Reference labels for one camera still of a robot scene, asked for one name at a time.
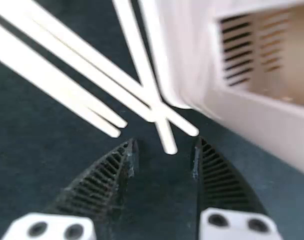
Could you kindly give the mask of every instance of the white plastic box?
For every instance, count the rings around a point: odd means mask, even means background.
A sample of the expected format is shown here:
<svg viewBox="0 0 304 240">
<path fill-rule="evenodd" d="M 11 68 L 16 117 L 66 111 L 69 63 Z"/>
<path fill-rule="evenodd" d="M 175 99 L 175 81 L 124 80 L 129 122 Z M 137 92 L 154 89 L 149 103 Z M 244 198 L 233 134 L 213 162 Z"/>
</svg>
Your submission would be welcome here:
<svg viewBox="0 0 304 240">
<path fill-rule="evenodd" d="M 304 172 L 304 1 L 140 4 L 166 100 Z"/>
</svg>

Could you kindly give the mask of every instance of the wooden stick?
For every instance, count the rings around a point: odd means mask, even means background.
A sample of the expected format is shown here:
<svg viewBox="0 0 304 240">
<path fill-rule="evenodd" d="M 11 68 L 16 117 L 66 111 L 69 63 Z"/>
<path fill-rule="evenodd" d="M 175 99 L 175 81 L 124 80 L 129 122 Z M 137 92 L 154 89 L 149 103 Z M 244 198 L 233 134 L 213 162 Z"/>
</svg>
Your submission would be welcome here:
<svg viewBox="0 0 304 240">
<path fill-rule="evenodd" d="M 120 135 L 106 120 L 70 98 L 60 87 L 51 85 L 48 80 L 59 79 L 62 73 L 1 26 L 0 62 L 107 135 L 113 138 Z"/>
</svg>

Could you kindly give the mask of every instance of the ventilation slots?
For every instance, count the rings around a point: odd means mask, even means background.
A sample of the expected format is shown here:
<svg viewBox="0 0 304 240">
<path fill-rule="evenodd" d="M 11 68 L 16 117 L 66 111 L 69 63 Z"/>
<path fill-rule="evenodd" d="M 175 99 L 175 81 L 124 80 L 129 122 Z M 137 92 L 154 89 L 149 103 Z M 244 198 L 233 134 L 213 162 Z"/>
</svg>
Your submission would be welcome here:
<svg viewBox="0 0 304 240">
<path fill-rule="evenodd" d="M 133 167 L 130 140 L 94 162 L 63 190 L 46 213 L 104 220 L 120 209 L 127 179 Z"/>
<path fill-rule="evenodd" d="M 251 15 L 221 20 L 224 77 L 231 87 L 246 87 L 253 71 L 253 26 Z"/>
<path fill-rule="evenodd" d="M 275 10 L 258 18 L 258 42 L 260 61 L 265 73 L 282 67 L 282 50 L 289 22 L 289 10 Z"/>
<path fill-rule="evenodd" d="M 220 208 L 265 213 L 252 189 L 238 173 L 203 138 L 199 138 L 198 163 L 199 209 Z"/>
</svg>

